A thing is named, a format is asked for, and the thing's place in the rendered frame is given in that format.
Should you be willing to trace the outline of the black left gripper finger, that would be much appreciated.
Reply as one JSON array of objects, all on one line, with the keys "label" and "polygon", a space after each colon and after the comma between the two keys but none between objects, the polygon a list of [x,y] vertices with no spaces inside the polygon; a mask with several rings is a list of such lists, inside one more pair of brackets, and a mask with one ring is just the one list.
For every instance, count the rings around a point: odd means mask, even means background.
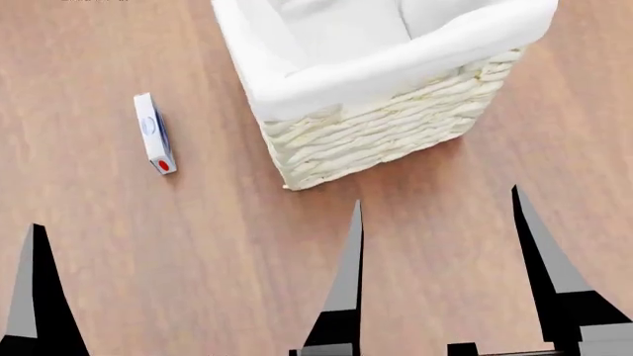
[{"label": "black left gripper finger", "polygon": [[25,237],[0,356],[90,356],[41,224]]}]

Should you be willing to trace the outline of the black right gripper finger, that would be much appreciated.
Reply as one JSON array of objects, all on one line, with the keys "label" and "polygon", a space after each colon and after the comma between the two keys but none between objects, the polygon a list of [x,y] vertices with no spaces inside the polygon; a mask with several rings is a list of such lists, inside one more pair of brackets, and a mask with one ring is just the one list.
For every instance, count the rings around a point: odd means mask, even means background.
[{"label": "black right gripper finger", "polygon": [[543,340],[563,356],[633,356],[633,319],[591,287],[521,189],[514,223]]},{"label": "black right gripper finger", "polygon": [[361,305],[364,229],[356,202],[338,269],[305,343],[288,356],[362,356]]}]

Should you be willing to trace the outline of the white woven wicker basket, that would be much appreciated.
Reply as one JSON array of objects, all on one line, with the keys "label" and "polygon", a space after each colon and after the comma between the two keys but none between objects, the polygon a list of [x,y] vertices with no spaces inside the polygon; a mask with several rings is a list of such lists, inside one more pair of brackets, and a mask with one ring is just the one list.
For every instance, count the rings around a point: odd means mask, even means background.
[{"label": "white woven wicker basket", "polygon": [[365,106],[332,106],[293,121],[255,120],[285,188],[309,189],[463,135],[529,45],[438,73]]}]

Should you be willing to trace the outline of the white cream cheese box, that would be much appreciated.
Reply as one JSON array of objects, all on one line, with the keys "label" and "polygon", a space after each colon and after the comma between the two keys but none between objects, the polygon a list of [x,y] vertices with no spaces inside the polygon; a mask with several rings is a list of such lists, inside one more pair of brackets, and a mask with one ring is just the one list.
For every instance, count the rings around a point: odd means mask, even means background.
[{"label": "white cream cheese box", "polygon": [[162,175],[177,171],[167,129],[151,94],[137,94],[134,105],[148,161]]}]

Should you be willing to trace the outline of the white fabric basket liner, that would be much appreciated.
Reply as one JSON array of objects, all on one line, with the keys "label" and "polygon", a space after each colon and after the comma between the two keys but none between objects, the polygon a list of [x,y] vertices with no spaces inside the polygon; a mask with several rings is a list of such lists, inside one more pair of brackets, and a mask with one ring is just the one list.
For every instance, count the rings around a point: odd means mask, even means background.
[{"label": "white fabric basket liner", "polygon": [[254,118],[365,106],[532,44],[558,0],[211,0]]}]

